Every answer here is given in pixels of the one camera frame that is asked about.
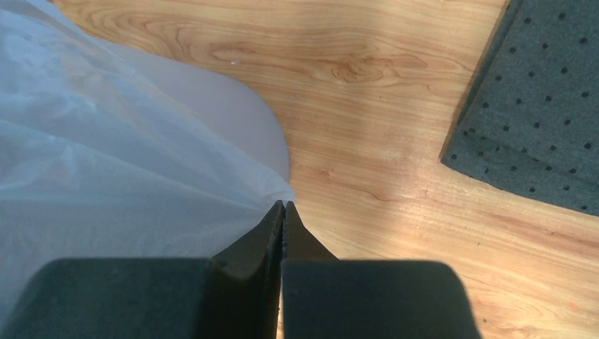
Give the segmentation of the grey plastic trash bin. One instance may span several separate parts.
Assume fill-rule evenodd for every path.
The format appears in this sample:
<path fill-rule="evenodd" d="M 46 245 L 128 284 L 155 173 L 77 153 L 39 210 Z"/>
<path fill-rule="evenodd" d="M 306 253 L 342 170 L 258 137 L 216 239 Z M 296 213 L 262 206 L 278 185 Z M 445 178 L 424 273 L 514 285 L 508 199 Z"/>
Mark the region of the grey plastic trash bin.
<path fill-rule="evenodd" d="M 96 41 L 197 113 L 208 128 L 284 180 L 290 178 L 283 128 L 272 109 L 250 87 L 229 76 L 140 49 L 100 38 Z"/>

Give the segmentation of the blue translucent trash bag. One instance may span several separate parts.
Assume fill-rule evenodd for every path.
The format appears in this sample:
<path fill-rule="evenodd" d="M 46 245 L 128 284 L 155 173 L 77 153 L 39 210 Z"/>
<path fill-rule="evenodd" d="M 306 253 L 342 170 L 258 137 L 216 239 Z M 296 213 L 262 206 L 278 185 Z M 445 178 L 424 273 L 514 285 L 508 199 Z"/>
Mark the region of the blue translucent trash bag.
<path fill-rule="evenodd" d="M 208 257 L 295 193 L 48 1 L 1 2 L 1 320 L 59 258 Z"/>

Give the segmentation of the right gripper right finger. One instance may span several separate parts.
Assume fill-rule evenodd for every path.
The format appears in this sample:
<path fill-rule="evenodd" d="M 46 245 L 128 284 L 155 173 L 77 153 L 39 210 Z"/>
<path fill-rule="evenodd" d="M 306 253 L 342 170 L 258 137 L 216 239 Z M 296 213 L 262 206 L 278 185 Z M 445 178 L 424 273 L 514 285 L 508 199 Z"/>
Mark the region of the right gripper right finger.
<path fill-rule="evenodd" d="M 341 260 L 302 223 L 283 226 L 286 338 L 479 338 L 454 270 L 438 261 Z"/>

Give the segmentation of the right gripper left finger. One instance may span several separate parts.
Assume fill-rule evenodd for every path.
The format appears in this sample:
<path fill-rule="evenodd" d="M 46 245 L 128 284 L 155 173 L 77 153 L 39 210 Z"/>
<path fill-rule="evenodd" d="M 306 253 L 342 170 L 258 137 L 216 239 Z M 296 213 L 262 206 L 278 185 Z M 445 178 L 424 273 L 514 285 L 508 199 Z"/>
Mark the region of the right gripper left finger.
<path fill-rule="evenodd" d="M 210 258 L 69 258 L 26 285 L 2 338 L 274 338 L 285 208 Z"/>

